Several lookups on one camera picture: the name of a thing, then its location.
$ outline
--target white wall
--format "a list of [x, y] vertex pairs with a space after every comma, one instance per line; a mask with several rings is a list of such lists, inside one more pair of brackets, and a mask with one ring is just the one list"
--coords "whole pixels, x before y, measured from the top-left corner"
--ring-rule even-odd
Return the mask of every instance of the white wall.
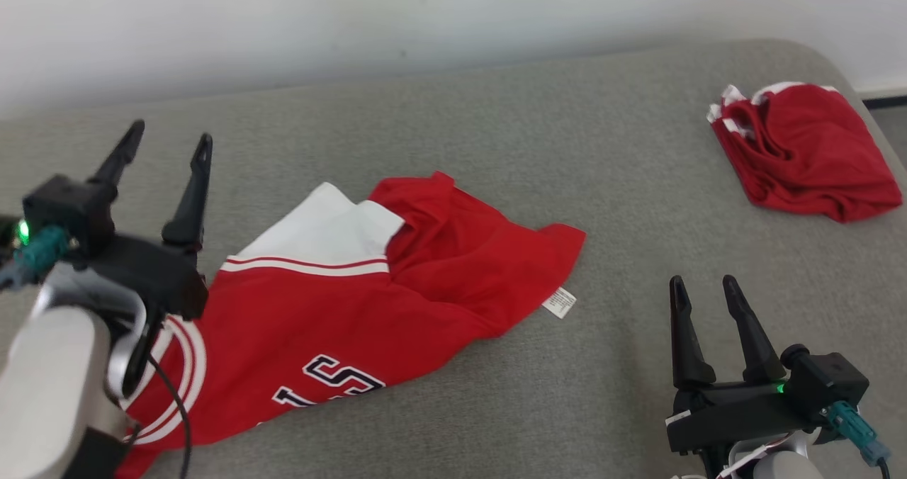
[[907, 88], [907, 0], [0, 0], [0, 117], [775, 36]]

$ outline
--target white circular stripe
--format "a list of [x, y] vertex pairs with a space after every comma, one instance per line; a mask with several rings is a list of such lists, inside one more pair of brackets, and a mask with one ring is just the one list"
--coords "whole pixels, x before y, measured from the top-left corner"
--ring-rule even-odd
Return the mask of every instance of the white circular stripe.
[[[198, 331], [195, 324], [184, 322], [177, 318], [172, 318], [171, 321], [174, 325], [174, 329], [184, 332], [184, 336], [188, 337], [188, 340], [191, 341], [191, 346], [188, 346], [188, 343], [179, 343], [179, 346], [184, 348], [184, 357], [190, 355], [194, 356], [195, 367], [192, 369], [191, 378], [188, 382], [188, 394], [179, 394], [179, 397], [183, 400], [182, 404], [184, 404], [186, 412], [188, 412], [195, 405], [195, 401], [198, 400], [198, 394], [201, 394], [201, 386], [202, 383], [205, 382], [205, 372], [208, 368], [208, 355], [205, 352], [205, 341], [201, 338], [201, 332]], [[184, 376], [189, 376], [187, 374], [188, 369], [185, 367], [187, 363], [190, 363], [190, 361], [184, 359]], [[171, 403], [171, 407], [168, 408], [165, 414], [168, 414], [168, 412], [172, 412], [173, 417], [170, 417], [166, 424], [163, 424], [161, 428], [151, 434], [140, 436], [135, 443], [149, 444], [152, 443], [152, 441], [161, 440], [163, 437], [171, 434], [171, 432], [182, 423], [182, 417], [177, 411], [176, 402]]]
[[[194, 362], [194, 360], [192, 360], [194, 353], [192, 353], [190, 344], [188, 343], [188, 336], [186, 336], [186, 332], [181, 327], [177, 327], [177, 325], [173, 324], [169, 317], [164, 321], [164, 326], [171, 328], [174, 336], [176, 336], [177, 342], [179, 343], [179, 349], [182, 352], [182, 374], [181, 376], [179, 376], [179, 387], [177, 388], [177, 394], [179, 394], [179, 399], [185, 399], [188, 388], [190, 388], [190, 384], [192, 383], [191, 372], [192, 363]], [[142, 437], [148, 436], [148, 434], [153, 433], [163, 424], [167, 423], [169, 419], [173, 417], [175, 412], [177, 412], [177, 410], [178, 409], [176, 407], [176, 402], [171, 401], [169, 407], [161, 415], [159, 415], [153, 423], [146, 425], [146, 427], [142, 428], [142, 431], [139, 431], [139, 440], [136, 440], [135, 443], [139, 444], [139, 441], [142, 440]]]
[[[164, 356], [164, 352], [167, 351], [167, 347], [171, 344], [173, 340], [173, 330], [168, 325], [169, 322], [165, 320], [164, 327], [161, 329], [161, 332], [158, 333], [158, 340], [155, 341], [154, 346], [152, 346], [152, 356], [154, 360], [161, 362], [161, 357]], [[135, 388], [133, 395], [129, 396], [129, 399], [124, 399], [120, 403], [120, 407], [123, 410], [126, 410], [133, 404], [133, 401], [136, 401], [136, 398], [139, 398], [142, 395], [142, 392], [145, 392], [145, 388], [148, 386], [148, 383], [152, 382], [154, 378], [154, 368], [149, 365], [145, 366], [145, 373], [142, 375], [142, 381], [139, 382], [139, 386]]]

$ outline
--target green indicator light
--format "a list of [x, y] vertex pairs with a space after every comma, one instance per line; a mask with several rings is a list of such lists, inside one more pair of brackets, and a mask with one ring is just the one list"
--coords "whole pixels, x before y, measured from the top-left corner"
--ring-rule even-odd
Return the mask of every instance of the green indicator light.
[[28, 236], [29, 236], [28, 222], [26, 222], [25, 220], [20, 220], [18, 232], [19, 232], [19, 241], [22, 242], [23, 246], [25, 246], [25, 244], [28, 244]]

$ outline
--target black knob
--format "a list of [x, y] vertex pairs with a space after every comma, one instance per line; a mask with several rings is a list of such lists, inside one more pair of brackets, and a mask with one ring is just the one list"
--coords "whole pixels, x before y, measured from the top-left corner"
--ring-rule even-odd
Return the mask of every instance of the black knob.
[[809, 349], [803, 344], [791, 344], [784, 350], [784, 353], [781, 353], [781, 364], [793, 370], [794, 364], [796, 364], [801, 354], [809, 354]]

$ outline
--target red fabric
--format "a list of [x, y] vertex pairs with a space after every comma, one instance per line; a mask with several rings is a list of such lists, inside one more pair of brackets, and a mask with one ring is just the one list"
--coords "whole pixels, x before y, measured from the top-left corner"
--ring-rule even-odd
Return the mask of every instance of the red fabric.
[[[386, 179], [371, 200], [405, 220], [388, 245], [390, 273], [318, 276], [271, 267], [218, 273], [197, 323], [207, 353], [190, 410], [194, 444], [223, 440], [294, 404], [418, 378], [473, 340], [501, 336], [560, 288], [585, 237], [558, 224], [541, 231], [517, 226], [441, 173]], [[191, 337], [189, 325], [169, 321], [177, 337]], [[188, 366], [182, 350], [195, 354], [201, 345], [186, 342], [170, 346], [161, 360], [175, 383], [191, 383], [202, 364], [195, 357]], [[276, 401], [282, 389], [293, 402]], [[151, 424], [169, 404], [155, 378], [128, 412]], [[166, 436], [136, 446], [117, 477], [134, 479], [158, 453], [184, 447], [181, 424], [174, 424]]]
[[754, 205], [838, 222], [901, 205], [872, 135], [837, 91], [802, 84], [759, 104], [728, 102], [712, 128]]

